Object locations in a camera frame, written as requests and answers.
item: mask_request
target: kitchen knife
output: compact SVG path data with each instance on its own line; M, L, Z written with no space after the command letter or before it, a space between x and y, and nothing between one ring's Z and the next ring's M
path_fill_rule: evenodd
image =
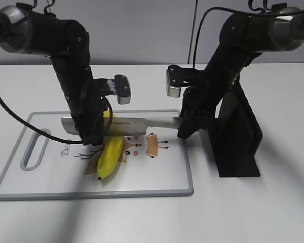
M108 123L109 117L104 118L104 125ZM79 135L75 128L72 117L61 118L63 128L69 134ZM146 134L148 127L179 129L183 118L180 117L145 117L145 118L125 118L113 117L112 123L106 136L140 136Z

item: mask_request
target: table surface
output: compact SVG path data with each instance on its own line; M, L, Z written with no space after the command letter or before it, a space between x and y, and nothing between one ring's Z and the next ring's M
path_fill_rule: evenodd
M114 109L180 109L166 68L92 67L129 78L131 103L111 97ZM0 202L0 242L304 242L304 64L252 64L241 85L263 132L260 178L219 178L201 132L187 140L192 196ZM0 65L0 94L24 118L68 110L50 65ZM0 174L21 129L0 107Z

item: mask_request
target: banana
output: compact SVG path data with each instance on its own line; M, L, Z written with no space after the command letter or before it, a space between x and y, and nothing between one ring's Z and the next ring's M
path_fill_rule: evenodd
M109 111L105 111L104 117L109 116ZM114 171L121 155L123 145L123 137L106 137L105 147L99 158L97 166L98 180L108 177Z

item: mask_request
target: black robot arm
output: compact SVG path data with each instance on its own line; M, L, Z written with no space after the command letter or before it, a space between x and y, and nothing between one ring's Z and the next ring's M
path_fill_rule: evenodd
M216 106L232 87L240 72L263 52L292 51L304 41L304 13L295 7L274 10L267 16L231 15L223 25L220 44L204 70L169 66L167 92L183 94L178 137L186 139L199 129L212 126ZM271 17L270 14L290 16Z
M117 95L119 104L130 102L125 76L93 79L89 34L75 20L59 20L47 12L40 14L27 4L4 7L0 10L0 46L10 53L50 57L84 144L102 142L106 131L103 112L109 104L106 95Z

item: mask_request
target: cutting board handle hole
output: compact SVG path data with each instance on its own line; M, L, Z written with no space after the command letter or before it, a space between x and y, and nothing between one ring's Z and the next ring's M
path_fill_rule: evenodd
M41 130L51 134L48 129ZM45 138L36 132L33 133L20 162L20 168L23 171L32 171L41 164L48 142L49 138Z

